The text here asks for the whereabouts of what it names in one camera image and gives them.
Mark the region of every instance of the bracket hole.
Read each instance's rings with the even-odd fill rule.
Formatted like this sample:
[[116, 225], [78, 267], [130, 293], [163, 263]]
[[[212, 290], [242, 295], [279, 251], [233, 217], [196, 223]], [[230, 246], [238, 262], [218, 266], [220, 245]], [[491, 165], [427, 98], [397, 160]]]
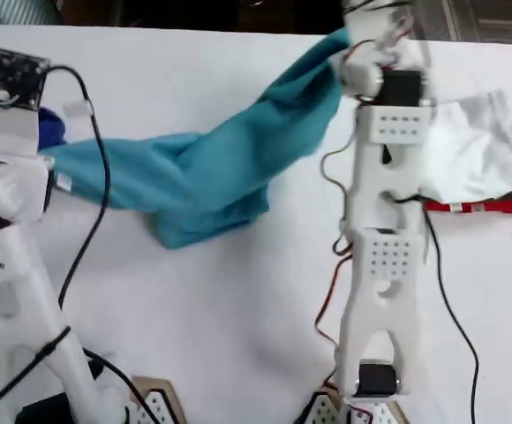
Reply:
[[380, 280], [376, 283], [376, 292], [382, 299], [394, 299], [401, 288], [399, 280]]

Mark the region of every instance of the black cable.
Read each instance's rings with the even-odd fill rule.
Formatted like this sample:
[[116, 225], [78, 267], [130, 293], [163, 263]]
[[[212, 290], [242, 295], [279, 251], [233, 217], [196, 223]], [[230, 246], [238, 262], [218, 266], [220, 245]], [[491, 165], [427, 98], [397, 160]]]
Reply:
[[72, 329], [66, 327], [58, 337], [46, 343], [35, 355], [34, 359], [10, 382], [0, 389], [0, 400], [13, 390], [33, 369], [35, 369], [47, 356], [51, 355], [57, 346], [66, 338]]
[[97, 119], [95, 118], [95, 112], [93, 108], [93, 104], [91, 103], [91, 100], [89, 99], [89, 93], [87, 92], [86, 84], [81, 78], [81, 75], [79, 73], [71, 68], [70, 66], [66, 66], [64, 64], [58, 64], [53, 65], [47, 68], [44, 73], [42, 74], [42, 78], [45, 78], [46, 75], [48, 75], [51, 72], [54, 71], [66, 71], [70, 73], [79, 84], [79, 88], [81, 89], [81, 93], [83, 95], [83, 98], [86, 102], [89, 103], [91, 107], [91, 125], [94, 129], [95, 134], [95, 140], [97, 142], [97, 147], [99, 148], [99, 152], [101, 153], [101, 158], [103, 161], [103, 170], [105, 174], [105, 186], [103, 188], [103, 197], [101, 201], [101, 207], [99, 209], [99, 214], [97, 215], [97, 218], [95, 219], [95, 222], [93, 226], [91, 227], [91, 230], [87, 234], [86, 239], [84, 240], [83, 244], [81, 245], [81, 248], [78, 251], [78, 254], [76, 255], [76, 258], [74, 259], [72, 265], [70, 266], [70, 270], [68, 271], [68, 274], [66, 275], [66, 278], [64, 280], [64, 283], [62, 284], [62, 288], [60, 289], [60, 294], [58, 295], [58, 303], [60, 304], [60, 308], [64, 306], [65, 301], [65, 295], [68, 292], [68, 288], [70, 287], [70, 284], [72, 283], [73, 275], [75, 274], [79, 263], [81, 262], [81, 259], [83, 258], [83, 255], [86, 253], [87, 248], [89, 247], [89, 244], [91, 243], [91, 240], [93, 239], [95, 233], [97, 232], [97, 229], [99, 228], [99, 225], [101, 224], [101, 221], [103, 219], [103, 216], [105, 215], [105, 211], [107, 210], [107, 206], [109, 205], [109, 195], [111, 190], [111, 172], [110, 172], [110, 166], [109, 166], [109, 158], [107, 157], [107, 152], [105, 150], [105, 145], [103, 144], [103, 140], [101, 137], [101, 133], [99, 131], [99, 126], [97, 124]]
[[442, 252], [440, 250], [440, 243], [439, 239], [436, 234], [436, 230], [434, 229], [433, 221], [431, 220], [431, 217], [429, 216], [429, 211], [426, 208], [425, 201], [428, 199], [426, 197], [420, 196], [420, 195], [414, 195], [407, 199], [402, 200], [396, 200], [395, 203], [407, 203], [409, 201], [420, 201], [421, 205], [423, 207], [423, 216], [425, 217], [426, 226], [429, 229], [429, 232], [431, 233], [431, 237], [433, 238], [434, 243], [434, 249], [436, 251], [436, 267], [437, 267], [437, 277], [439, 279], [439, 287], [440, 287], [440, 294], [442, 295], [442, 299], [444, 300], [444, 305], [448, 310], [448, 313], [450, 314], [450, 317], [452, 318], [452, 321], [454, 321], [454, 324], [458, 328], [458, 331], [460, 331], [460, 334], [462, 334], [462, 337], [468, 347], [471, 350], [471, 354], [474, 357], [474, 376], [472, 378], [471, 382], [471, 395], [470, 395], [470, 417], [471, 417], [471, 424], [476, 424], [476, 389], [478, 387], [478, 374], [479, 374], [479, 357], [478, 352], [476, 352], [476, 348], [474, 347], [474, 344], [471, 342], [470, 338], [466, 334], [466, 331], [464, 330], [462, 324], [458, 321], [456, 318], [456, 314], [452, 310], [452, 306], [450, 306], [450, 302], [448, 301], [447, 293], [444, 289], [444, 278], [442, 277]]
[[[357, 11], [359, 9], [362, 9], [363, 7], [367, 6], [370, 3], [375, 2], [376, 0], [364, 0], [361, 4], [358, 4], [356, 6], [347, 6], [343, 9], [343, 14], [346, 15], [348, 13], [353, 13], [354, 11]], [[390, 4], [384, 4], [382, 6], [372, 7], [369, 9], [366, 9], [367, 11], [379, 11], [381, 9], [387, 9], [387, 8], [393, 8], [393, 7], [401, 7], [401, 6], [409, 6], [411, 5], [410, 1], [407, 0], [395, 0], [394, 2]]]
[[368, 11], [380, 11], [382, 9], [390, 9], [395, 7], [402, 7], [402, 6], [411, 6], [411, 2], [409, 1], [395, 1], [390, 4], [384, 4], [383, 6], [373, 7], [371, 9], [368, 9]]
[[375, 2], [376, 0], [364, 0], [361, 4], [358, 4], [356, 6], [348, 5], [343, 9], [343, 14], [346, 15], [348, 13], [352, 13], [354, 11], [357, 11], [358, 9], [362, 9], [364, 6], [367, 6], [370, 3]]
[[102, 356], [98, 355], [95, 352], [90, 351], [89, 349], [83, 348], [83, 352], [85, 355], [87, 355], [88, 358], [91, 358], [92, 360], [96, 360], [97, 362], [100, 362], [108, 368], [110, 371], [115, 373], [117, 377], [119, 377], [123, 382], [127, 385], [127, 387], [131, 390], [134, 397], [137, 398], [137, 400], [140, 403], [140, 406], [144, 408], [150, 419], [154, 422], [154, 424], [161, 424], [160, 420], [156, 418], [154, 413], [152, 412], [152, 409], [150, 409], [150, 406], [148, 406], [147, 401], [144, 400], [142, 395], [140, 394], [139, 390], [136, 388], [136, 386], [132, 383], [132, 381], [124, 375], [123, 371], [121, 371], [119, 368], [115, 367], [112, 363], [110, 363], [108, 360], [103, 358]]
[[[58, 296], [58, 303], [60, 304], [60, 308], [64, 308], [64, 300], [65, 295], [68, 292], [68, 289], [70, 288], [70, 283], [72, 282], [73, 275], [76, 272], [76, 269], [78, 268], [79, 263], [81, 262], [81, 258], [86, 253], [87, 247], [89, 246], [89, 243], [91, 242], [91, 239], [93, 238], [95, 232], [97, 231], [97, 228], [99, 227], [103, 216], [105, 215], [105, 211], [107, 209], [107, 206], [109, 205], [109, 192], [111, 188], [111, 176], [110, 176], [110, 167], [109, 167], [109, 158], [107, 157], [107, 152], [105, 151], [105, 146], [102, 141], [101, 134], [99, 132], [99, 126], [97, 124], [97, 120], [95, 119], [95, 114], [93, 111], [93, 104], [91, 103], [91, 100], [89, 99], [89, 94], [86, 89], [86, 84], [84, 83], [83, 79], [79, 75], [79, 73], [74, 70], [73, 68], [66, 66], [66, 65], [54, 65], [50, 66], [44, 73], [43, 76], [45, 77], [48, 73], [53, 71], [67, 71], [71, 75], [75, 77], [75, 79], [79, 83], [79, 87], [81, 88], [81, 93], [83, 94], [84, 100], [89, 102], [91, 105], [91, 123], [94, 128], [94, 134], [95, 139], [97, 141], [97, 146], [99, 148], [99, 151], [101, 152], [102, 160], [103, 160], [103, 169], [105, 172], [105, 186], [103, 189], [103, 197], [102, 197], [102, 203], [101, 208], [99, 210], [99, 214], [97, 215], [97, 218], [95, 219], [94, 225], [91, 228], [91, 231], [87, 235], [83, 245], [81, 246], [80, 250], [78, 251], [78, 254], [76, 255], [76, 259], [73, 261], [72, 266], [70, 267], [70, 270], [68, 271], [68, 275], [66, 276], [64, 280], [64, 284], [62, 285], [62, 289], [60, 290], [60, 295]], [[92, 360], [95, 360], [99, 363], [101, 363], [104, 367], [108, 368], [110, 371], [115, 373], [123, 382], [127, 385], [129, 390], [132, 392], [132, 394], [137, 398], [142, 408], [146, 411], [148, 416], [152, 419], [152, 421], [155, 424], [161, 424], [159, 420], [156, 419], [156, 416], [152, 412], [152, 409], [148, 406], [146, 400], [140, 395], [140, 392], [136, 388], [136, 386], [132, 383], [132, 381], [117, 367], [115, 367], [112, 363], [110, 363], [108, 360], [104, 359], [102, 356], [98, 355], [95, 352], [90, 351], [89, 349], [83, 348], [84, 354], [91, 358]]]

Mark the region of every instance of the red cloth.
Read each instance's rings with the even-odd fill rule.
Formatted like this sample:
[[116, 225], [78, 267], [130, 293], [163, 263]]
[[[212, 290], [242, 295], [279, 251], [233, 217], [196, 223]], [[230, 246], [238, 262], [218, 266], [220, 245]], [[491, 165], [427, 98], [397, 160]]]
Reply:
[[451, 208], [450, 205], [443, 205], [438, 201], [427, 201], [426, 208], [439, 212], [454, 212], [470, 214], [472, 212], [503, 212], [504, 214], [512, 214], [512, 197], [497, 201], [479, 201], [476, 203], [462, 203], [462, 211], [457, 210], [458, 207]]

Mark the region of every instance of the teal cloth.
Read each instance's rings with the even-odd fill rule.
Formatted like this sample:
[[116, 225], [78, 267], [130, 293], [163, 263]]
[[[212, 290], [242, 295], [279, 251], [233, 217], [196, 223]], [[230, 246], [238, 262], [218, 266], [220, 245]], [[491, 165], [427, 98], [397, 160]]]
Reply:
[[[253, 222], [269, 209], [269, 180], [319, 146], [342, 95], [327, 59], [348, 43], [344, 29], [332, 33], [255, 104], [207, 134], [105, 140], [110, 206], [156, 213], [157, 235], [169, 248]], [[100, 202], [104, 178], [94, 140], [46, 153], [72, 178], [75, 194]]]

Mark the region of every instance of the wire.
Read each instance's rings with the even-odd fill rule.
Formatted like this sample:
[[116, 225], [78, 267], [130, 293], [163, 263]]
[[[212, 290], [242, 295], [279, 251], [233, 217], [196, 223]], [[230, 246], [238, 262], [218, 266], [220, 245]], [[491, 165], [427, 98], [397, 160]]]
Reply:
[[368, 417], [368, 424], [373, 424], [373, 414], [366, 409], [357, 408], [356, 406], [349, 405], [352, 411], [356, 411], [358, 414], [363, 413], [366, 417]]
[[442, 300], [444, 301], [444, 305], [445, 305], [446, 309], [448, 310], [448, 313], [450, 314], [452, 321], [454, 322], [455, 326], [458, 328], [458, 331], [460, 331], [460, 334], [462, 334], [464, 341], [470, 348], [471, 354], [474, 357], [474, 376], [473, 376], [472, 382], [471, 382], [471, 394], [470, 394], [470, 416], [471, 416], [471, 424], [476, 424], [476, 390], [478, 387], [478, 375], [479, 375], [478, 352], [476, 351], [474, 344], [471, 342], [470, 338], [466, 334], [466, 331], [464, 330], [462, 324], [456, 318], [456, 314], [452, 310], [452, 306], [450, 306], [450, 302], [448, 301], [448, 295], [446, 293], [446, 290], [444, 288], [444, 283], [443, 283], [444, 278], [442, 277], [442, 252], [440, 249], [440, 243], [439, 243], [439, 239], [436, 234], [436, 230], [434, 229], [433, 221], [431, 220], [431, 217], [429, 216], [429, 211], [426, 208], [425, 202], [427, 201], [427, 198], [417, 194], [417, 195], [408, 197], [406, 199], [396, 200], [395, 203], [401, 204], [401, 203], [407, 203], [410, 201], [420, 201], [421, 202], [421, 205], [423, 207], [423, 216], [425, 218], [426, 226], [428, 227], [429, 232], [431, 233], [431, 237], [433, 238], [433, 243], [434, 243], [434, 249], [436, 251], [437, 277], [439, 280], [439, 288], [440, 288], [440, 294], [442, 295]]
[[106, 360], [105, 358], [103, 358], [102, 356], [98, 355], [97, 353], [95, 352], [92, 352], [90, 351], [89, 349], [86, 349], [84, 347], [83, 349], [83, 352], [84, 354], [91, 358], [92, 360], [96, 360], [97, 362], [101, 362], [103, 364], [103, 366], [105, 366], [106, 368], [108, 368], [110, 371], [112, 371], [113, 373], [115, 373], [115, 375], [117, 375], [117, 377], [119, 377], [121, 380], [123, 380], [123, 382], [127, 385], [127, 387], [131, 390], [132, 394], [134, 395], [134, 397], [136, 397], [140, 403], [140, 405], [142, 406], [142, 408], [146, 411], [146, 413], [148, 414], [148, 416], [150, 417], [150, 419], [154, 422], [154, 424], [161, 424], [160, 420], [158, 420], [156, 418], [156, 416], [154, 415], [154, 413], [152, 412], [152, 409], [150, 409], [150, 407], [148, 406], [146, 400], [144, 400], [144, 398], [142, 397], [142, 395], [140, 394], [139, 390], [136, 388], [136, 386], [132, 383], [132, 381], [129, 379], [129, 377], [127, 377], [123, 371], [121, 371], [119, 368], [115, 367], [111, 362], [109, 362], [108, 360]]
[[35, 355], [34, 359], [23, 368], [23, 370], [17, 374], [10, 382], [8, 382], [2, 389], [0, 389], [0, 400], [3, 399], [11, 390], [13, 390], [17, 384], [19, 384], [33, 369], [35, 369], [43, 360], [51, 355], [57, 346], [70, 334], [72, 329], [66, 327], [58, 337], [51, 342], [46, 343]]
[[335, 286], [336, 286], [336, 280], [338, 279], [338, 274], [341, 270], [341, 267], [344, 265], [344, 263], [348, 262], [350, 259], [352, 259], [352, 254], [349, 254], [345, 258], [342, 258], [336, 264], [335, 272], [333, 273], [333, 278], [330, 282], [330, 286], [328, 287], [327, 296], [326, 296], [325, 300], [323, 301], [322, 307], [320, 307], [320, 311], [317, 314], [317, 317], [315, 318], [315, 331], [317, 331], [322, 337], [326, 338], [326, 340], [328, 340], [330, 343], [335, 345], [335, 347], [338, 346], [338, 343], [331, 336], [329, 336], [322, 329], [320, 329], [319, 325], [320, 325], [320, 321], [323, 318], [323, 315], [327, 312], [328, 305], [330, 304], [330, 300], [333, 297], [333, 292], [335, 291]]
[[383, 6], [372, 7], [367, 10], [368, 11], [380, 11], [382, 9], [390, 9], [390, 8], [410, 6], [410, 5], [411, 5], [411, 2], [408, 2], [408, 1], [396, 1], [396, 2], [392, 2], [390, 4], [384, 4]]
[[105, 211], [107, 210], [107, 206], [109, 205], [109, 196], [110, 196], [110, 190], [111, 190], [111, 173], [110, 173], [110, 166], [109, 166], [109, 158], [107, 157], [107, 151], [105, 149], [105, 145], [103, 144], [103, 140], [101, 137], [101, 133], [99, 131], [99, 126], [97, 124], [97, 119], [95, 117], [95, 112], [93, 108], [93, 104], [91, 103], [91, 99], [89, 98], [89, 94], [87, 92], [86, 84], [81, 78], [81, 75], [71, 68], [70, 66], [66, 66], [63, 64], [50, 66], [47, 68], [43, 76], [46, 76], [47, 74], [54, 72], [54, 71], [66, 71], [73, 75], [73, 77], [78, 81], [79, 88], [81, 89], [81, 93], [83, 95], [84, 100], [86, 102], [89, 102], [91, 106], [91, 125], [94, 129], [94, 135], [95, 135], [95, 141], [97, 142], [97, 147], [99, 148], [99, 152], [101, 154], [102, 162], [103, 162], [103, 171], [104, 171], [104, 188], [103, 188], [103, 196], [101, 201], [101, 206], [99, 209], [99, 214], [97, 215], [97, 218], [95, 219], [95, 222], [93, 226], [91, 227], [91, 230], [87, 234], [86, 239], [84, 240], [83, 244], [81, 245], [81, 248], [78, 251], [78, 254], [76, 254], [76, 258], [74, 259], [72, 265], [70, 266], [70, 269], [68, 271], [68, 274], [66, 275], [66, 278], [64, 280], [64, 283], [62, 284], [62, 288], [60, 289], [60, 294], [58, 295], [58, 303], [60, 304], [60, 307], [62, 308], [64, 306], [65, 296], [68, 292], [68, 288], [70, 287], [70, 284], [72, 283], [73, 276], [78, 269], [79, 263], [81, 262], [81, 259], [83, 258], [84, 254], [86, 253], [87, 248], [89, 247], [89, 244], [91, 243], [91, 240], [93, 239], [95, 233], [97, 232], [97, 229], [99, 228], [99, 225], [101, 224], [103, 217], [105, 215]]
[[327, 163], [327, 159], [330, 156], [339, 155], [343, 151], [348, 149], [352, 145], [352, 143], [354, 142], [354, 139], [356, 139], [356, 132], [352, 133], [352, 135], [350, 136], [348, 142], [344, 146], [342, 146], [341, 148], [338, 148], [337, 150], [333, 150], [332, 152], [328, 152], [327, 154], [325, 154], [320, 159], [320, 175], [324, 179], [326, 179], [326, 181], [328, 181], [329, 183], [334, 184], [335, 186], [340, 188], [341, 192], [343, 192], [343, 217], [346, 217], [346, 213], [347, 213], [347, 209], [348, 209], [348, 205], [346, 204], [346, 200], [347, 200], [346, 187], [343, 185], [343, 183], [341, 183], [340, 181], [338, 181], [338, 180], [336, 180], [334, 178], [331, 178], [327, 174], [326, 163]]
[[346, 6], [343, 9], [343, 15], [346, 15], [348, 13], [353, 13], [354, 11], [357, 11], [358, 9], [362, 9], [364, 6], [367, 6], [368, 4], [373, 3], [375, 1], [376, 0], [364, 0], [364, 2], [362, 2], [361, 4], [359, 4], [357, 6], [352, 6], [351, 4], [349, 4], [348, 6]]
[[338, 250], [338, 244], [341, 242], [342, 239], [343, 239], [343, 235], [341, 234], [336, 239], [336, 242], [333, 243], [333, 253], [336, 256], [346, 256], [352, 250], [352, 243], [349, 243], [343, 250]]

